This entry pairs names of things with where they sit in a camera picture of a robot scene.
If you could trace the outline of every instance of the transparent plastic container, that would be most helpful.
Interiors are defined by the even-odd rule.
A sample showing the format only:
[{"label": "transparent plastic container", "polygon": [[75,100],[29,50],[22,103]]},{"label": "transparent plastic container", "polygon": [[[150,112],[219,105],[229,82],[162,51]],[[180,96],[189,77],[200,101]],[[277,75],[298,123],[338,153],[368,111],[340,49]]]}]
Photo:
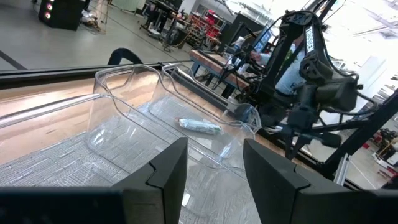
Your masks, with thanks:
[{"label": "transparent plastic container", "polygon": [[[216,108],[204,99],[211,95],[198,87],[202,84],[191,74],[183,65],[164,66],[162,73],[145,65],[112,68],[96,74],[94,93],[113,95],[127,102],[171,133],[188,137],[189,145],[246,178],[243,139],[254,139],[261,127],[257,110],[249,104],[233,103],[228,103],[224,111]],[[223,131],[191,131],[182,128],[177,118],[215,124]]]},{"label": "transparent plastic container", "polygon": [[[109,95],[57,101],[0,117],[0,186],[112,186],[176,139]],[[248,183],[190,146],[180,223],[259,217]]]}]

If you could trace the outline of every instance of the wooden workbench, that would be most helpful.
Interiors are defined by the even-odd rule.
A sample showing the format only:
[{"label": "wooden workbench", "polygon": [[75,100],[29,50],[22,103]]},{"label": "wooden workbench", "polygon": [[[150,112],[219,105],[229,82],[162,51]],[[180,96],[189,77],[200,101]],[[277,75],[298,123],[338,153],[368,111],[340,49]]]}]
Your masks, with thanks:
[{"label": "wooden workbench", "polygon": [[[209,70],[217,78],[221,77],[223,67],[220,66],[219,64],[217,64],[216,62],[212,61],[210,58],[199,53],[197,50],[191,50],[189,53],[189,56],[190,56],[191,60],[193,60],[192,72],[194,75],[198,71],[199,67],[202,66],[202,67],[205,67],[207,70]],[[218,54],[208,54],[208,56],[219,61],[219,63],[222,65],[225,65],[227,63],[226,59]],[[225,80],[228,84],[230,84],[234,88],[236,88],[236,84],[238,84],[238,87],[240,89],[243,89],[250,85],[248,82],[246,82],[242,78],[239,78],[233,74],[229,74],[225,78]],[[226,94],[227,93],[222,94],[222,95],[223,95],[223,97],[228,98],[228,96],[226,96]]]},{"label": "wooden workbench", "polygon": [[[137,90],[140,93],[134,92],[134,104],[150,101],[152,98],[154,87],[157,83],[155,77],[148,77],[135,82],[134,85],[139,85]],[[118,86],[125,82],[125,78],[110,80],[108,85]],[[78,80],[62,83],[53,83],[40,86],[29,86],[24,88],[16,88],[10,90],[0,90],[0,116],[15,113],[17,111],[26,110],[35,106],[40,106],[53,101],[63,100],[74,96],[87,95],[93,92],[93,79]],[[197,100],[203,100],[202,106],[212,111],[213,113],[222,113],[216,111],[217,108],[204,99],[193,93],[191,97],[197,97]],[[28,123],[18,124],[16,127],[2,129],[0,131],[0,164],[11,161],[32,151],[43,149],[62,139],[68,138],[73,134],[80,133],[87,128],[88,114],[90,110],[89,105],[79,108],[76,111],[68,111],[65,113],[55,113],[50,118],[33,119]],[[268,140],[260,135],[256,135],[256,140],[272,149],[280,155],[284,155],[284,151],[273,145]],[[305,166],[300,161],[294,162]]]}]

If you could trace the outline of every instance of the concrete floor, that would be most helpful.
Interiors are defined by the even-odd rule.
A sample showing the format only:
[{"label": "concrete floor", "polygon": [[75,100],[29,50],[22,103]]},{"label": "concrete floor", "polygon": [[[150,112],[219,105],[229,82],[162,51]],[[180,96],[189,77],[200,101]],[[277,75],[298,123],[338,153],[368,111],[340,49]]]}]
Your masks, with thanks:
[{"label": "concrete floor", "polygon": [[[119,47],[132,50],[144,63],[189,60],[189,45],[182,50],[164,52],[158,40],[150,38],[146,31],[139,30],[139,25],[144,22],[144,18],[111,6],[106,34],[94,35],[82,26],[77,32],[53,29],[39,22],[37,13],[32,9],[22,10],[0,4],[0,50],[28,69],[106,65],[111,52]],[[0,70],[13,69],[0,59]],[[223,88],[221,84],[216,91],[221,93]],[[334,151],[318,141],[313,141],[308,148],[320,161]],[[371,159],[370,151],[362,149],[353,156],[348,178],[365,189],[379,188],[387,181],[377,174],[379,168]]]}]

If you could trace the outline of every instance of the person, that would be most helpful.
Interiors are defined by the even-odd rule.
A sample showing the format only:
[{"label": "person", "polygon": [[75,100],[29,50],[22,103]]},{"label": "person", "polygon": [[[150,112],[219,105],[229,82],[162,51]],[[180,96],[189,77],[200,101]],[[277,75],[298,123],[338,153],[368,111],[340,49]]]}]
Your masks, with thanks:
[{"label": "person", "polygon": [[[290,46],[289,53],[286,56],[287,60],[289,55],[292,55],[295,49],[303,41],[303,35],[295,39],[293,44]],[[305,79],[300,76],[300,63],[304,59],[305,52],[301,50],[296,59],[290,64],[288,69],[282,75],[279,81],[275,84],[274,99],[277,102],[272,101],[269,103],[263,103],[259,105],[259,113],[261,115],[261,122],[267,126],[273,126],[280,123],[287,114],[286,107],[291,104],[296,94],[296,88],[305,83]],[[251,58],[253,58],[259,65],[266,65],[270,59],[270,54],[251,52]]]}]

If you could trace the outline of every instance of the black speaker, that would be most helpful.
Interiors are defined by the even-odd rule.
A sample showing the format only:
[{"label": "black speaker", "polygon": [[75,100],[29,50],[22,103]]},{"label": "black speaker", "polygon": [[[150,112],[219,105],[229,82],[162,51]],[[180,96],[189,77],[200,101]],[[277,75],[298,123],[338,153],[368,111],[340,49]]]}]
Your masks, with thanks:
[{"label": "black speaker", "polygon": [[84,1],[42,0],[39,20],[52,28],[77,30]]}]

